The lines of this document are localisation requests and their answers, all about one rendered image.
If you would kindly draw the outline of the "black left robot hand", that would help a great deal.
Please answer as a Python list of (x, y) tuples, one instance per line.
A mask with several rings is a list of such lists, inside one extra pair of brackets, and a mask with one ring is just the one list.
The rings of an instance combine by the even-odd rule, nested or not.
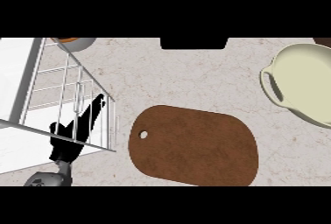
[[(58, 134), (62, 137), (71, 138), (73, 130), (76, 130), (77, 140), (80, 142), (86, 142), (89, 140), (89, 132), (95, 128), (99, 111), (107, 104), (104, 97), (104, 94), (98, 95), (93, 102), (89, 104), (83, 115), (77, 117), (77, 124), (71, 122), (68, 126), (64, 126), (61, 123), (50, 123), (49, 129), (52, 134)], [(53, 161), (62, 160), (68, 163), (73, 163), (73, 161), (79, 158), (84, 145), (55, 137), (50, 138), (50, 144), (53, 146), (53, 150), (49, 159)]]

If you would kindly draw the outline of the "brown oval cutting board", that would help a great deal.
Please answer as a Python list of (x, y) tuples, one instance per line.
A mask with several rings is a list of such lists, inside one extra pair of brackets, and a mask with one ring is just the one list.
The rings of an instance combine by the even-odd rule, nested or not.
[(197, 186), (248, 186), (259, 169), (254, 135), (244, 122), (164, 105), (138, 116), (129, 155), (144, 174)]

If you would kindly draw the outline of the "grey bowl with orange inside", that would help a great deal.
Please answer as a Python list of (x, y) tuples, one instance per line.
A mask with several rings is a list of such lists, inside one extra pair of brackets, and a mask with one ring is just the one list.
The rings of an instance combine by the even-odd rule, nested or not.
[(52, 38), (52, 41), (59, 41), (59, 49), (65, 52), (80, 52), (86, 50), (95, 43), (95, 38)]

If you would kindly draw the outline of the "black appliance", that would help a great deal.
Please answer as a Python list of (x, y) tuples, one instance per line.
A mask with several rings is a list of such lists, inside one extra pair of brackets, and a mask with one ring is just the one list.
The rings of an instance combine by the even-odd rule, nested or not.
[(163, 50), (220, 50), (225, 48), (228, 38), (161, 38)]

